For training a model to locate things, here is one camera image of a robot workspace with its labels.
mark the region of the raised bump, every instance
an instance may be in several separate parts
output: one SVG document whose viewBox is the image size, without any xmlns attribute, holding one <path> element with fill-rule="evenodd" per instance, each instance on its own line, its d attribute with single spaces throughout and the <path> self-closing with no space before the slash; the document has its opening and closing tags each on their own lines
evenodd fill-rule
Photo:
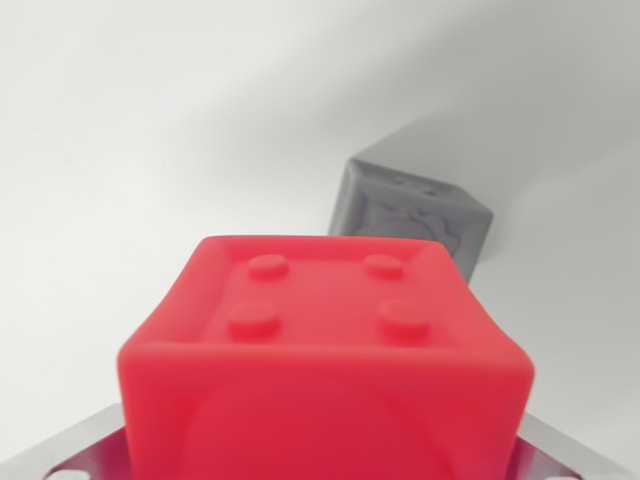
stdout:
<svg viewBox="0 0 640 480">
<path fill-rule="evenodd" d="M 289 271 L 289 262 L 282 255 L 259 255 L 249 260 L 249 273 L 254 278 L 279 278 Z"/>
<path fill-rule="evenodd" d="M 368 255 L 364 268 L 367 273 L 381 278 L 400 278 L 404 274 L 404 264 L 391 255 Z"/>
<path fill-rule="evenodd" d="M 378 316 L 382 330 L 398 339 L 418 339 L 428 330 L 427 318 L 411 302 L 388 300 L 380 304 Z"/>
<path fill-rule="evenodd" d="M 276 309 L 272 304 L 245 302 L 231 309 L 227 326 L 234 337 L 253 339 L 275 333 L 279 323 Z"/>
</svg>

